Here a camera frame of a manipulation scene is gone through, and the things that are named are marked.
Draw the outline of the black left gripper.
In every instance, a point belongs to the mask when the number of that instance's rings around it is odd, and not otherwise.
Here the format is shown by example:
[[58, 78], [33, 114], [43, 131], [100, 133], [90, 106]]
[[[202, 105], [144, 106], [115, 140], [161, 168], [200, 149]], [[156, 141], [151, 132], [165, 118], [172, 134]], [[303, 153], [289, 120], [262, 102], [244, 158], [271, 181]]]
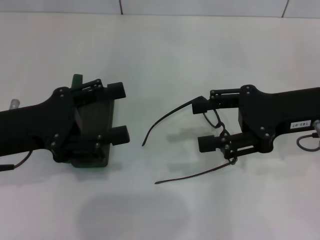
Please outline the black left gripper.
[[70, 163], [75, 126], [74, 91], [60, 87], [44, 102], [0, 113], [0, 155], [48, 150], [57, 163]]

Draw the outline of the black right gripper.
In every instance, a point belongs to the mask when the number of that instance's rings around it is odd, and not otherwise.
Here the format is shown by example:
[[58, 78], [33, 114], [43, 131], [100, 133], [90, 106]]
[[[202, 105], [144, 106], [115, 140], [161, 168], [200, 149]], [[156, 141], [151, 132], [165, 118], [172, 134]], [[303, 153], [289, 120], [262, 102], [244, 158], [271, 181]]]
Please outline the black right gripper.
[[320, 88], [265, 93], [253, 85], [244, 85], [211, 90], [209, 99], [199, 96], [192, 101], [193, 114], [231, 108], [238, 109], [244, 133], [198, 137], [201, 153], [220, 149], [225, 159], [255, 152], [269, 153], [276, 137], [313, 130], [314, 122], [320, 119]]

